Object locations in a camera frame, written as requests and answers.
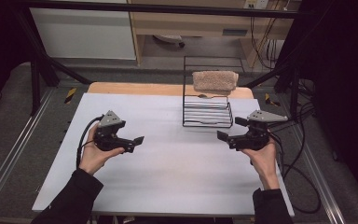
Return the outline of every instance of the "black wire rack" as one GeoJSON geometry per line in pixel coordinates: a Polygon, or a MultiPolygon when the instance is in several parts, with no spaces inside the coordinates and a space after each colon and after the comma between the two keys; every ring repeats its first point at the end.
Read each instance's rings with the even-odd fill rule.
{"type": "Polygon", "coordinates": [[[213,56],[185,56],[183,75],[183,126],[184,127],[212,127],[230,128],[233,117],[229,99],[225,95],[207,96],[200,94],[187,94],[186,85],[192,84],[192,73],[207,70],[228,70],[228,68],[243,70],[241,58],[213,57],[213,56]],[[191,60],[206,60],[210,63],[190,63],[191,60]],[[222,61],[237,61],[237,64],[221,64],[222,61]]]}

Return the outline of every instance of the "white cabinet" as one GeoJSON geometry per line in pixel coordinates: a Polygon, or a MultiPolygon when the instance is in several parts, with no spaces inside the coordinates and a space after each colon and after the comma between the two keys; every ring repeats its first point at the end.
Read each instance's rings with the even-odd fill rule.
{"type": "Polygon", "coordinates": [[[128,12],[44,8],[31,8],[31,12],[51,57],[135,60],[128,12]]]}

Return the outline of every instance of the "black jacket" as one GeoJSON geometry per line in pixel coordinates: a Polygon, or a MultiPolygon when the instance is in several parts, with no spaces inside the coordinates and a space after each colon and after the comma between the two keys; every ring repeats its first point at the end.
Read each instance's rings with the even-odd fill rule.
{"type": "MultiPolygon", "coordinates": [[[[53,202],[40,213],[32,224],[80,224],[90,218],[94,200],[103,184],[81,169],[74,171],[71,179],[53,202]]],[[[280,189],[260,190],[254,193],[255,223],[293,223],[280,189]]]]}

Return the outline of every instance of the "white tabletop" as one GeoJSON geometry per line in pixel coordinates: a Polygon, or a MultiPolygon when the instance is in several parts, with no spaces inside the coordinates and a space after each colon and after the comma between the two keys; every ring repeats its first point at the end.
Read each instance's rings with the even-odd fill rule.
{"type": "MultiPolygon", "coordinates": [[[[246,118],[257,100],[230,99],[233,117],[246,118]]],[[[261,187],[249,158],[216,137],[215,128],[182,126],[182,97],[85,93],[33,210],[45,209],[76,168],[76,148],[87,124],[113,110],[126,126],[117,135],[144,142],[132,154],[109,160],[95,175],[103,184],[93,212],[136,216],[240,217],[255,213],[261,187]]],[[[222,132],[244,134],[234,124],[222,132]]],[[[279,174],[289,209],[294,211],[279,174]]]]}

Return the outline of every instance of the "hand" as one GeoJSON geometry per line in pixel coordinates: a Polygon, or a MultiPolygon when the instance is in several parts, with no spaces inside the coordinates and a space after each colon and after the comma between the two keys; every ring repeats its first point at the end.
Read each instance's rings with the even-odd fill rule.
{"type": "Polygon", "coordinates": [[[87,138],[87,144],[84,146],[83,156],[79,168],[94,175],[101,167],[104,166],[105,162],[112,157],[124,152],[123,147],[118,147],[110,151],[102,151],[95,146],[93,142],[94,133],[97,130],[98,124],[95,124],[89,130],[89,136],[87,138]]]}
{"type": "Polygon", "coordinates": [[[271,138],[268,143],[258,151],[243,149],[243,153],[249,156],[252,164],[260,176],[264,189],[278,189],[279,182],[276,173],[276,148],[271,138]]]}

